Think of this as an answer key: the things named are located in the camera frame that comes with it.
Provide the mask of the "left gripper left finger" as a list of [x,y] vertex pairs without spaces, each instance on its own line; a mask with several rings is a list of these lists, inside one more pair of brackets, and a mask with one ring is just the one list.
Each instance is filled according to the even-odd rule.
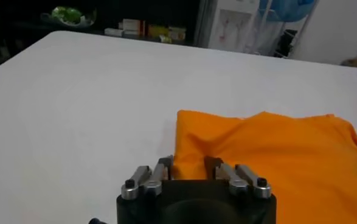
[[135,200],[141,193],[158,196],[162,192],[162,182],[172,180],[173,155],[159,158],[155,168],[139,166],[131,178],[121,187],[121,198]]

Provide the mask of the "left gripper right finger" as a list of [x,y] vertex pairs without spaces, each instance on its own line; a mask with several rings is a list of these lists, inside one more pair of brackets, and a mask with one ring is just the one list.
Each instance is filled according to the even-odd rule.
[[259,199],[268,199],[272,195],[272,187],[267,179],[258,176],[246,165],[231,167],[221,158],[211,156],[204,158],[204,165],[207,178],[227,181],[232,195],[250,193]]

